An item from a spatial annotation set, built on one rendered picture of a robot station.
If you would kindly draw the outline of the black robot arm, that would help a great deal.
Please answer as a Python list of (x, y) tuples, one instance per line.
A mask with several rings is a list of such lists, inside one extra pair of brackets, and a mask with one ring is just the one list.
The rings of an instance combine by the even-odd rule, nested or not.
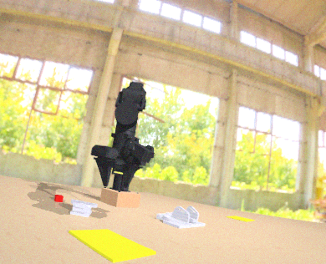
[[(143, 89), (143, 84), (141, 82), (130, 82), (127, 88), (123, 88), (117, 97), (115, 102), (115, 118), (117, 121), (116, 129), (128, 130), (135, 133), (138, 113), (145, 109), (146, 104), (146, 91)], [(134, 137), (128, 140), (125, 146), (124, 154), (131, 153), (133, 156), (138, 158), (141, 162), (150, 162), (151, 158), (154, 158), (154, 147), (147, 145), (144, 147), (139, 144), (138, 138), (134, 141)], [(124, 160), (113, 159), (117, 161), (112, 169), (112, 174), (115, 175), (113, 186), (110, 187), (112, 190), (129, 192), (128, 188), (123, 186), (123, 174), (117, 174), (115, 172), (123, 173), (122, 164), (126, 164)]]

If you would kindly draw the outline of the small red block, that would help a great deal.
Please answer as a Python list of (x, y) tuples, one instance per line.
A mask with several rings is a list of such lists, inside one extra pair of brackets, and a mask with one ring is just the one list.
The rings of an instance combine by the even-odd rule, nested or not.
[(64, 198), (64, 196), (63, 195), (55, 195), (55, 201), (56, 202), (63, 202), (63, 198)]

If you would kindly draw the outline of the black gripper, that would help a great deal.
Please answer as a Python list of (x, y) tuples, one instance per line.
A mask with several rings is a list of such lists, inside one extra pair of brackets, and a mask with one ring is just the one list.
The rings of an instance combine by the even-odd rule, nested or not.
[(114, 138), (112, 148), (108, 146), (94, 145), (91, 149), (90, 155), (98, 156), (98, 158), (94, 157), (96, 164), (99, 168), (101, 180), (103, 182), (103, 186), (108, 186), (110, 173), (114, 164), (117, 162), (113, 159), (124, 160), (126, 164), (122, 164), (123, 167), (123, 186), (124, 188), (128, 188), (130, 182), (132, 181), (136, 171), (145, 166), (146, 162), (141, 162), (133, 156), (131, 153), (124, 154), (125, 146), (128, 140), (134, 137), (134, 141), (136, 141), (135, 133), (123, 130), (116, 129), (115, 133), (111, 133), (111, 137)]

